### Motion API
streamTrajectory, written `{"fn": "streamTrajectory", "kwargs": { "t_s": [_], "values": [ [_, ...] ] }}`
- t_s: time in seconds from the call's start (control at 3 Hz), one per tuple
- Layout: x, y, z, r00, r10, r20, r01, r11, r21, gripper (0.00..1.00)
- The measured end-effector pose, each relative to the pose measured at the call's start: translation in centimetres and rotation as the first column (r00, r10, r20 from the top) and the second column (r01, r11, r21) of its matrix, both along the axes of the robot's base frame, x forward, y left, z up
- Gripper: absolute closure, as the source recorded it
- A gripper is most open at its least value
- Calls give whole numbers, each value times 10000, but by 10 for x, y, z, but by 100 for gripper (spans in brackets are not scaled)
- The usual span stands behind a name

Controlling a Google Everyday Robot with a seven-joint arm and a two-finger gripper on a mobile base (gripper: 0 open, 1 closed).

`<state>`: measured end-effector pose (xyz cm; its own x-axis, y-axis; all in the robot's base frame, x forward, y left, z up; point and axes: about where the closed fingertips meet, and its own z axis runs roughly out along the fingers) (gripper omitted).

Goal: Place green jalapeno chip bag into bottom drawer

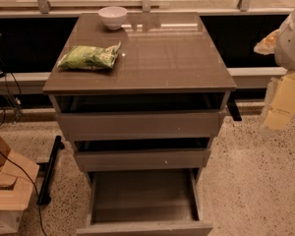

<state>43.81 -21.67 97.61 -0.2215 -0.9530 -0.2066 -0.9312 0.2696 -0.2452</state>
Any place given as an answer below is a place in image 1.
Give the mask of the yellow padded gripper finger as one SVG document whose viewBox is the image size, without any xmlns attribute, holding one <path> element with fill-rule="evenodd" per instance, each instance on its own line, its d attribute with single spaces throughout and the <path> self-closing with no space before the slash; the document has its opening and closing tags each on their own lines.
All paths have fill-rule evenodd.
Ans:
<svg viewBox="0 0 295 236">
<path fill-rule="evenodd" d="M 288 73 L 280 79 L 271 78 L 266 88 L 260 133 L 264 136 L 273 136 L 282 131 L 294 116 L 295 73 Z"/>
</svg>

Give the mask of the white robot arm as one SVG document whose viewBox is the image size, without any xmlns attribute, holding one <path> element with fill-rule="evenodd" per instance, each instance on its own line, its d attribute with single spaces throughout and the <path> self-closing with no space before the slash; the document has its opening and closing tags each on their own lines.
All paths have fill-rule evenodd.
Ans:
<svg viewBox="0 0 295 236">
<path fill-rule="evenodd" d="M 295 9 L 280 27 L 254 47 L 258 54 L 273 54 L 275 63 L 287 70 L 281 78 L 271 78 L 265 93 L 260 133 L 273 136 L 295 116 Z"/>
</svg>

